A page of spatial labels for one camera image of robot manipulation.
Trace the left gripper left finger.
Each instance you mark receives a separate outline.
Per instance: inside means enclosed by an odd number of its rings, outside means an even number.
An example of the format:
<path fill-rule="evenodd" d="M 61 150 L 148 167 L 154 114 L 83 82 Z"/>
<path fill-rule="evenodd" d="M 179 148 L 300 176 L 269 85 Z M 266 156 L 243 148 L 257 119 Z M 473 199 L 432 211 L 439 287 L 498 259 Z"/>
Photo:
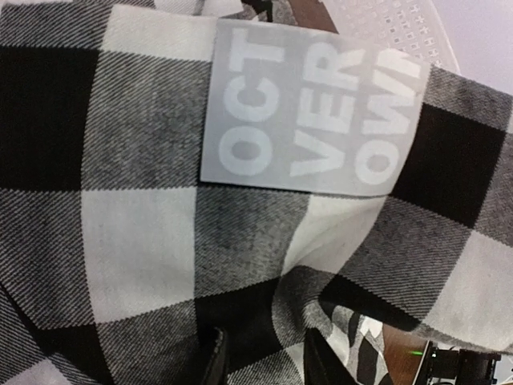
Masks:
<path fill-rule="evenodd" d="M 228 378 L 228 334 L 225 330 L 214 328 L 208 334 L 208 341 L 202 348 L 205 364 L 200 384 L 224 385 Z"/>

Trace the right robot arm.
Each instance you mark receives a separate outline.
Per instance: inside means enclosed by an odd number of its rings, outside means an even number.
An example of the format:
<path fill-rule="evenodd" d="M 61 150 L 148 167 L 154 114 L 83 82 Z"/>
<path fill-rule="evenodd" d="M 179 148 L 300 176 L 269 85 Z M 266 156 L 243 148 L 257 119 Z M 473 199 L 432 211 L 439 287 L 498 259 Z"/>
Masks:
<path fill-rule="evenodd" d="M 413 384 L 512 384 L 512 356 L 428 342 Z"/>

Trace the black white checkered shirt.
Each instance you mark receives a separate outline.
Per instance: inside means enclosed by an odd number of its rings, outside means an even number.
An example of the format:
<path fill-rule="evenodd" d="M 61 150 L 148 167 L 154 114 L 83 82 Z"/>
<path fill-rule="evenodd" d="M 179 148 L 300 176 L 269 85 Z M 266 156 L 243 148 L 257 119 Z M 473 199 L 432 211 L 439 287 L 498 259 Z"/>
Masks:
<path fill-rule="evenodd" d="M 1 381 L 305 384 L 307 330 L 512 351 L 512 98 L 321 30 L 1 8 Z"/>

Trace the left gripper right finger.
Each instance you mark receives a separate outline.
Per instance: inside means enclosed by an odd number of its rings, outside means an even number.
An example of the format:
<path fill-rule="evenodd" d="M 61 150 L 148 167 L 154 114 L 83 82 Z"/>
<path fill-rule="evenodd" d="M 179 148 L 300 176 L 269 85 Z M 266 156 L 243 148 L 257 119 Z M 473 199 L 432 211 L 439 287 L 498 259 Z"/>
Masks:
<path fill-rule="evenodd" d="M 348 384 L 349 372 L 319 330 L 305 332 L 305 384 Z"/>

